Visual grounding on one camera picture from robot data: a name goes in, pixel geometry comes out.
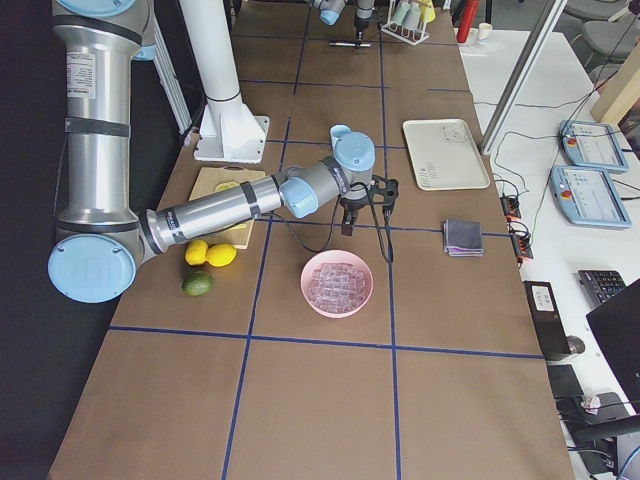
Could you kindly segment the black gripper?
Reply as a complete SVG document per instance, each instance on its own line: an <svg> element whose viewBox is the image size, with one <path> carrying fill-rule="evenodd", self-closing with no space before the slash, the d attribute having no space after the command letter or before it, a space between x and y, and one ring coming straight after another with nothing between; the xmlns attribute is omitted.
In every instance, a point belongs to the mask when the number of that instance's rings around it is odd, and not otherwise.
<svg viewBox="0 0 640 480"><path fill-rule="evenodd" d="M371 23L377 24L379 21L375 0L355 0L354 1L354 27L356 29L356 41L362 41L364 32Z"/></svg>
<svg viewBox="0 0 640 480"><path fill-rule="evenodd" d="M399 197L399 182L374 174L365 183L355 182L346 196L341 196L339 203L346 211L341 222L341 233L353 235L357 223L358 211L365 206L380 205L384 215L391 215Z"/></svg>

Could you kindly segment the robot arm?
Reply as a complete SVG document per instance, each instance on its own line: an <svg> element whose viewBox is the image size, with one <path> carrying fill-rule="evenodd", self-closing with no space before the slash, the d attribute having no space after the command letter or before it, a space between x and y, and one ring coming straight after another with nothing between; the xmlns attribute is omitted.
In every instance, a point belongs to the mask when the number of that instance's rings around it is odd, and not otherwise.
<svg viewBox="0 0 640 480"><path fill-rule="evenodd" d="M154 51L150 1L56 1L55 34L66 47L65 120L69 193L54 215L48 274L55 288L83 303L121 295L138 268L169 247L218 233L286 207L298 218L328 202L353 221L369 207L390 215L394 179L374 173L375 147L345 126L330 131L331 154L159 211L129 206L131 63Z"/></svg>
<svg viewBox="0 0 640 480"><path fill-rule="evenodd" d="M319 11L320 20L326 25L334 25L348 4L345 0L308 0L307 4ZM353 24L355 28L355 40L344 44L361 47L365 44L364 33L374 19L375 0L355 0L353 2L355 13Z"/></svg>

